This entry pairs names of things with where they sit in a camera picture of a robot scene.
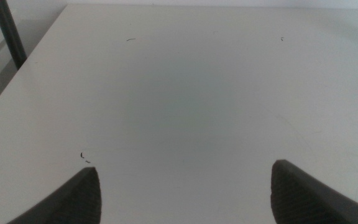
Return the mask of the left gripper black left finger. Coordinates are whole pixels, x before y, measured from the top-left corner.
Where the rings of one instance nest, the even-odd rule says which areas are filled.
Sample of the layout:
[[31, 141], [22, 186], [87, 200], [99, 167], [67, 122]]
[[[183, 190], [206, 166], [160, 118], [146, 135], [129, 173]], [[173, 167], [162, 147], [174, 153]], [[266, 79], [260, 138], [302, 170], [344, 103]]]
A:
[[94, 167], [86, 167], [11, 223], [99, 224], [101, 209], [98, 172]]

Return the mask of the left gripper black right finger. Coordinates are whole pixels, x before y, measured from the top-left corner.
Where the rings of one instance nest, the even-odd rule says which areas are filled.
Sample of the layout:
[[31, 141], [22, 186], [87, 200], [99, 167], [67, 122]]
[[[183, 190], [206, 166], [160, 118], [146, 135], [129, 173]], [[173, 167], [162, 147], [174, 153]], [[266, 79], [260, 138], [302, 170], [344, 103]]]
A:
[[358, 224], [358, 203], [287, 160], [272, 166], [270, 206], [276, 223]]

